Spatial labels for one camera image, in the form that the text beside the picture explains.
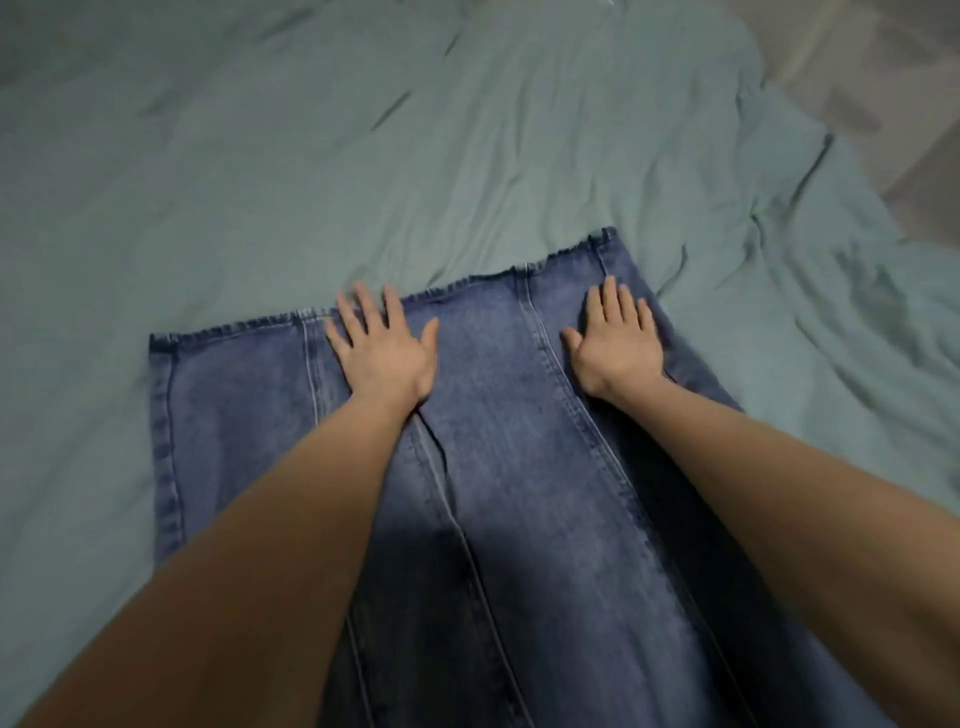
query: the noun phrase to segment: wrinkled fabric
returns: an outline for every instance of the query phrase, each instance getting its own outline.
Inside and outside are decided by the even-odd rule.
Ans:
[[[666,374],[736,407],[613,229],[404,299],[415,335],[440,317],[440,369],[391,460],[322,723],[882,722],[669,456],[579,391],[560,331],[605,275],[651,305]],[[348,398],[323,317],[152,337],[158,562]]]

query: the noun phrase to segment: jeans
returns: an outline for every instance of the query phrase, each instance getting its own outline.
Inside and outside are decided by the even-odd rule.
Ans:
[[[666,374],[736,407],[613,229],[404,299],[415,335],[440,317],[440,368],[391,460],[321,724],[885,722],[670,457],[579,391],[560,331],[605,275],[651,305]],[[342,329],[302,310],[151,338],[158,562],[348,398],[325,316]]]

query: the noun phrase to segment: denim seam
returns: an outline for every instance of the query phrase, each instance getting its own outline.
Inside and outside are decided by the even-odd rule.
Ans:
[[[170,390],[173,387],[174,379],[174,356],[167,355],[166,358],[165,372],[162,379],[158,377],[155,381],[155,388],[163,392],[162,407],[167,453],[162,458],[155,458],[154,464],[155,467],[164,470],[163,474],[167,475],[167,479],[169,480],[170,499],[173,501],[174,512],[176,514],[175,529],[178,540],[177,548],[180,548],[186,543],[186,536],[183,529],[183,501],[180,498],[180,488],[177,485],[177,469],[174,464],[174,423],[170,415]]]
[[[300,330],[303,334],[303,365],[306,367],[307,385],[310,388],[310,397],[313,399],[313,426],[320,424],[321,404],[325,400],[318,397],[320,388],[318,387],[319,377],[314,373],[314,361],[318,353],[317,337],[313,335],[313,328],[308,324],[316,324],[316,318],[301,318]],[[356,670],[357,685],[360,688],[360,699],[363,700],[364,714],[371,728],[375,728],[373,722],[373,708],[370,701],[370,692],[367,688],[367,682],[364,676],[363,665],[360,661],[360,649],[357,645],[356,630],[353,627],[353,616],[350,613],[350,606],[347,607],[347,613],[344,618],[347,628],[347,636],[350,642],[350,652],[353,655],[353,668]]]
[[[180,339],[179,341],[174,340],[174,343],[178,347],[199,347],[204,344],[212,344],[221,341],[227,341],[228,339],[236,339],[240,336],[249,336],[253,333],[259,333],[260,331],[269,331],[272,328],[284,328],[284,327],[293,327],[297,324],[304,321],[303,319],[291,319],[290,321],[281,321],[276,324],[264,324],[256,328],[245,328],[242,331],[233,331],[231,333],[225,333],[220,336],[209,336],[201,339]]]
[[[423,418],[422,413],[414,414],[414,428],[417,431],[418,437],[423,437],[422,430],[429,425],[426,424],[426,420]],[[422,446],[418,443],[417,450],[421,449]],[[516,697],[516,703],[519,705],[522,712],[521,718],[526,722],[530,728],[535,728],[535,723],[533,717],[530,715],[530,710],[527,708],[526,701],[523,699],[523,693],[520,691],[520,685],[516,680],[514,675],[514,669],[510,664],[510,660],[507,658],[507,650],[503,646],[503,641],[500,639],[500,633],[496,628],[496,621],[493,619],[493,611],[490,608],[490,603],[487,600],[487,592],[484,589],[483,581],[480,578],[480,570],[477,568],[476,561],[473,558],[473,551],[470,549],[469,542],[467,541],[467,534],[464,533],[463,529],[460,527],[460,522],[453,515],[453,510],[450,508],[450,503],[446,498],[446,493],[440,484],[440,475],[437,473],[437,469],[434,467],[432,460],[429,457],[425,458],[427,461],[427,467],[433,475],[433,482],[437,486],[437,492],[440,494],[440,500],[444,505],[444,510],[446,516],[449,518],[450,522],[453,523],[454,530],[457,534],[457,539],[460,541],[460,545],[463,548],[464,553],[467,556],[467,562],[470,566],[470,575],[472,576],[471,581],[473,582],[474,588],[477,590],[478,601],[484,612],[484,618],[487,621],[488,626],[490,627],[490,633],[493,636],[493,645],[496,647],[498,656],[500,658],[500,664],[503,666],[503,669],[507,673],[507,677],[510,680],[510,687],[514,692]]]
[[[665,549],[662,547],[662,544],[660,544],[660,537],[657,535],[657,530],[654,527],[653,522],[650,520],[649,514],[647,513],[646,509],[643,507],[643,503],[640,501],[639,496],[637,495],[636,490],[634,489],[630,481],[630,478],[627,477],[627,474],[623,471],[623,468],[620,465],[619,460],[617,460],[616,454],[613,452],[613,449],[611,448],[610,443],[607,442],[607,438],[603,436],[603,433],[600,431],[600,428],[597,426],[596,422],[593,421],[593,418],[590,416],[589,411],[587,410],[587,407],[580,400],[580,398],[576,396],[576,393],[573,392],[573,388],[570,385],[570,382],[567,379],[566,374],[564,374],[564,367],[561,365],[560,359],[557,357],[557,353],[554,351],[553,346],[550,344],[550,337],[547,334],[546,327],[543,325],[543,319],[540,317],[540,314],[537,312],[537,308],[533,303],[533,293],[530,290],[530,280],[528,277],[523,278],[523,285],[525,289],[524,290],[525,300],[521,300],[520,308],[521,310],[524,310],[524,311],[527,311],[527,309],[529,308],[529,313],[532,315],[533,323],[537,327],[543,342],[546,344],[546,349],[549,352],[549,358],[552,360],[552,364],[553,364],[553,366],[550,369],[552,370],[552,374],[560,381],[562,397],[563,397],[564,405],[566,406],[567,412],[569,412],[569,414],[573,417],[574,423],[577,424],[577,429],[585,437],[585,439],[588,442],[588,445],[591,444],[588,433],[589,435],[592,435],[593,439],[595,439],[601,444],[601,447],[604,453],[606,454],[606,457],[602,457],[600,460],[601,466],[604,468],[604,470],[607,472],[608,475],[612,476],[613,478],[619,481],[621,488],[619,489],[620,493],[618,493],[618,495],[620,497],[624,497],[622,494],[626,492],[627,494],[626,498],[639,511],[643,519],[650,524],[651,530],[649,533],[645,535],[652,543],[658,546],[657,554],[663,555],[664,562],[665,562],[663,564],[663,567],[666,568],[667,565],[670,563],[669,558],[667,556]],[[670,584],[671,588],[674,589],[675,591],[679,586],[683,590],[684,594],[686,595],[687,602],[693,607],[694,610],[696,610],[696,616],[697,616],[698,622],[704,626],[709,636],[710,642],[713,644],[714,650],[716,651],[717,655],[720,657],[720,660],[724,666],[724,669],[727,671],[728,675],[732,680],[733,685],[736,687],[736,691],[737,691],[737,694],[739,694],[740,696],[741,702],[743,703],[744,707],[747,709],[748,713],[750,714],[750,717],[753,720],[754,725],[757,725],[754,712],[751,709],[750,704],[747,702],[747,699],[743,694],[743,691],[740,689],[740,685],[736,680],[736,676],[733,674],[730,664],[727,662],[726,655],[724,655],[723,650],[720,649],[720,644],[717,641],[716,636],[713,634],[712,629],[710,628],[707,621],[704,619],[703,612],[701,612],[699,604],[697,604],[697,601],[693,597],[693,594],[691,593],[689,588],[686,586],[684,576],[675,567],[670,567],[670,571],[672,571],[676,575],[677,582],[679,584],[675,584],[672,579],[668,579],[668,583]],[[679,595],[675,595],[675,596],[678,597],[678,600],[680,601],[681,605],[683,605],[683,601],[679,599]]]

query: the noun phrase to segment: seam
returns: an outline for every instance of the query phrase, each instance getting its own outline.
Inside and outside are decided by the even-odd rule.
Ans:
[[[155,560],[156,557],[162,557],[165,561],[186,543],[186,537],[183,527],[183,501],[180,497],[180,488],[177,484],[177,470],[174,464],[174,424],[173,418],[170,416],[170,390],[173,387],[175,355],[166,354],[164,358],[166,359],[163,367],[164,372],[162,376],[155,377],[154,393],[155,395],[157,391],[161,391],[162,393],[162,397],[160,397],[159,400],[162,402],[161,419],[163,421],[164,444],[167,446],[167,453],[162,458],[154,459],[154,467],[155,470],[158,471],[156,473],[157,488],[161,487],[162,481],[167,481],[165,485],[169,488],[170,499],[173,502],[174,538],[177,541],[176,547],[170,548],[169,545],[167,545],[165,553],[155,554]],[[162,527],[159,522],[157,522],[157,527]],[[155,548],[157,546],[159,546],[159,539],[155,541]]]
[[[601,448],[606,454],[606,457],[600,460],[601,466],[605,471],[616,480],[619,481],[621,488],[624,485],[627,486],[625,489],[629,495],[627,498],[639,511],[643,519],[650,524],[650,530],[647,532],[647,538],[650,539],[657,548],[657,554],[660,555],[660,560],[662,567],[666,570],[669,569],[668,575],[672,572],[676,579],[668,579],[668,583],[675,592],[680,592],[686,597],[686,603],[690,605],[692,610],[695,612],[697,622],[703,625],[704,631],[706,632],[710,644],[713,645],[713,649],[716,652],[717,656],[720,658],[720,662],[724,667],[724,670],[730,676],[733,686],[736,688],[736,692],[740,697],[740,701],[743,703],[743,706],[746,708],[747,713],[750,715],[750,718],[754,725],[757,725],[756,716],[754,715],[753,710],[750,707],[750,703],[747,702],[746,697],[743,694],[743,691],[740,689],[740,685],[736,680],[736,676],[733,674],[733,671],[730,667],[730,663],[727,661],[727,656],[723,653],[723,650],[720,648],[720,643],[717,641],[716,636],[713,634],[713,630],[710,628],[707,620],[704,619],[703,612],[700,610],[700,605],[697,604],[696,599],[693,597],[692,592],[686,586],[686,580],[684,576],[680,573],[676,567],[671,564],[671,560],[663,548],[663,544],[660,542],[660,536],[657,534],[657,529],[653,525],[653,521],[650,519],[650,515],[647,513],[646,508],[643,506],[643,502],[640,500],[639,496],[636,494],[636,490],[633,484],[630,481],[630,478],[627,477],[627,474],[623,471],[623,467],[620,465],[620,461],[617,459],[616,454],[613,452],[613,448],[610,443],[607,442],[607,438],[603,436],[603,433],[600,431],[600,428],[597,426],[597,423],[593,421],[593,418],[590,416],[587,406],[580,400],[579,397],[573,392],[573,388],[570,385],[569,380],[564,373],[564,367],[560,362],[560,359],[557,357],[557,353],[554,351],[553,346],[550,344],[550,337],[547,334],[546,327],[543,325],[543,319],[540,317],[537,312],[537,307],[533,303],[533,292],[530,289],[530,279],[524,277],[523,279],[524,286],[524,299],[521,301],[521,310],[529,309],[529,313],[532,314],[532,320],[534,325],[537,327],[538,333],[542,337],[542,340],[546,343],[546,349],[549,352],[549,358],[552,362],[552,374],[556,379],[560,381],[561,392],[563,395],[564,405],[566,406],[567,412],[573,417],[574,422],[577,424],[577,429],[580,431],[581,435],[584,436],[590,445],[590,440],[588,437],[592,435],[593,438],[600,443]],[[680,600],[681,605],[683,606],[684,601],[680,599],[681,594],[676,594]]]
[[[292,327],[296,326],[297,323],[297,321],[284,321],[278,324],[264,324],[263,326],[259,326],[257,328],[248,328],[244,331],[225,333],[221,336],[210,336],[209,338],[203,339],[180,339],[179,342],[177,342],[177,345],[181,347],[197,347],[204,344],[212,344],[218,341],[226,341],[227,339],[235,339],[238,336],[249,336],[250,334],[258,333],[259,331],[267,331],[271,328]]]
[[[418,435],[423,437],[423,430],[429,429],[429,425],[423,418],[422,413],[418,412],[417,415],[414,416],[413,420],[414,427],[418,430]],[[430,471],[433,474],[433,482],[437,487],[437,493],[440,494],[440,500],[444,504],[446,516],[453,524],[454,531],[457,534],[457,539],[460,541],[460,546],[467,556],[467,562],[470,567],[470,576],[472,577],[473,584],[476,587],[477,594],[479,595],[479,601],[484,611],[484,617],[490,626],[491,634],[493,635],[493,644],[496,647],[500,662],[507,673],[508,679],[510,680],[510,687],[514,691],[516,702],[523,713],[522,718],[527,725],[530,726],[530,728],[536,728],[533,717],[530,715],[530,710],[527,708],[526,701],[523,699],[523,693],[520,692],[520,685],[516,681],[516,675],[514,675],[513,666],[511,666],[510,660],[507,658],[507,651],[503,646],[502,640],[500,639],[500,632],[496,628],[496,621],[493,619],[493,611],[491,610],[490,603],[487,600],[487,592],[484,590],[483,581],[480,578],[480,570],[477,568],[476,561],[473,558],[473,551],[470,548],[469,542],[467,541],[467,534],[464,533],[463,528],[460,526],[460,522],[458,522],[453,515],[453,510],[450,508],[450,503],[447,500],[444,488],[440,483],[441,476],[439,473],[437,473],[437,469],[434,467],[432,459],[430,457],[426,457],[425,460],[427,461]]]
[[[180,537],[180,545],[182,546],[186,543],[186,533],[183,528],[183,499],[180,497],[180,485],[177,482],[177,466],[174,463],[174,421],[170,416],[170,390],[173,389],[174,384],[173,361],[170,362],[168,371],[167,394],[166,397],[163,398],[163,408],[166,410],[167,416],[167,438],[170,443],[170,452],[167,453],[167,460],[170,463],[170,493],[177,507],[177,535]]]
[[[313,335],[308,323],[316,323],[316,319],[301,319],[300,331],[303,334],[303,366],[306,367],[306,380],[310,389],[310,397],[313,400],[313,426],[320,424],[321,403],[319,402],[317,378],[314,375],[313,362],[317,351],[317,338]],[[370,702],[370,693],[367,690],[367,681],[364,679],[363,667],[360,662],[360,649],[357,645],[356,630],[353,627],[353,616],[350,613],[350,605],[347,606],[347,613],[344,618],[347,628],[347,636],[350,642],[350,653],[353,655],[353,668],[356,670],[357,685],[360,688],[360,699],[363,700],[364,714],[367,717],[367,723],[371,728],[375,728],[373,722],[373,708]]]

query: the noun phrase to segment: light green sheet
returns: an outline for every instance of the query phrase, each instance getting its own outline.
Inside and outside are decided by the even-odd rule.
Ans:
[[[0,725],[151,573],[147,333],[355,279],[412,292],[616,225],[749,412],[960,510],[960,255],[900,239],[726,12],[48,10],[0,59]]]

